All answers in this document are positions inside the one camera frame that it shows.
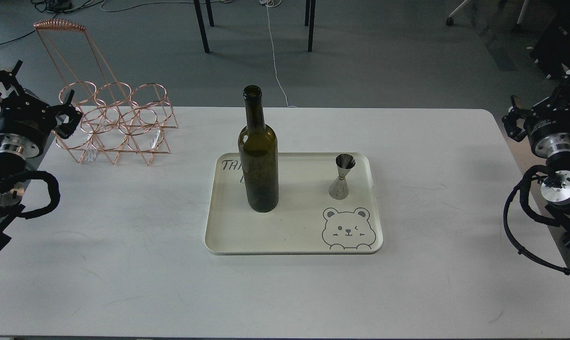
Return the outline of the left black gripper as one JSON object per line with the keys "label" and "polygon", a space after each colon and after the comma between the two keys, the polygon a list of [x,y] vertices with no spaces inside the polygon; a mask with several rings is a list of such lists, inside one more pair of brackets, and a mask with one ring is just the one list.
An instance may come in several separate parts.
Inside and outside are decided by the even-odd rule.
{"label": "left black gripper", "polygon": [[[0,70],[0,145],[6,135],[20,136],[32,143],[31,149],[43,149],[54,129],[68,139],[79,127],[83,114],[72,105],[75,91],[69,91],[60,105],[50,106],[26,91],[17,81],[22,60],[10,72]],[[57,118],[66,118],[57,123]]]}

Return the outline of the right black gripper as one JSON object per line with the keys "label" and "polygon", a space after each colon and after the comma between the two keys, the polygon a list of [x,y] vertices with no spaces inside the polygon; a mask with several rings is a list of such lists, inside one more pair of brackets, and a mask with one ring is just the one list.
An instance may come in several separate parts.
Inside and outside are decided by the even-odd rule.
{"label": "right black gripper", "polygon": [[511,95],[510,101],[502,118],[509,138],[521,142],[528,137],[535,156],[570,151],[570,69],[552,94],[532,108],[524,109],[517,95]]}

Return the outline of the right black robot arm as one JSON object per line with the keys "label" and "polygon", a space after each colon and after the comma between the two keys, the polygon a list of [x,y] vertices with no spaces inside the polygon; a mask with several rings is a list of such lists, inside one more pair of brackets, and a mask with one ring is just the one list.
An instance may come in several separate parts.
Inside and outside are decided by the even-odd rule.
{"label": "right black robot arm", "polygon": [[503,230],[518,254],[570,276],[570,269],[543,260],[527,250],[512,234],[508,215],[518,196],[524,213],[540,224],[564,229],[564,245],[570,249],[570,69],[552,94],[532,108],[521,106],[512,95],[502,123],[509,138],[528,138],[532,153],[545,164],[531,166],[512,189],[503,207]]}

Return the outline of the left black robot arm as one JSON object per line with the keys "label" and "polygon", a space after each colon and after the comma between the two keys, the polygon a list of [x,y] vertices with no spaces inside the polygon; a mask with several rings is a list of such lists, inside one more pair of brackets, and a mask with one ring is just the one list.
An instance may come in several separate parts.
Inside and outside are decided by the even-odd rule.
{"label": "left black robot arm", "polygon": [[[50,136],[71,137],[83,117],[72,105],[74,90],[60,104],[50,105],[22,87],[16,78],[21,66],[18,60],[13,69],[0,69],[0,251],[11,241],[5,229],[12,221],[44,216],[59,205],[59,182],[39,170],[39,164],[50,146]],[[26,211],[22,200],[33,180],[46,184],[50,201]]]}

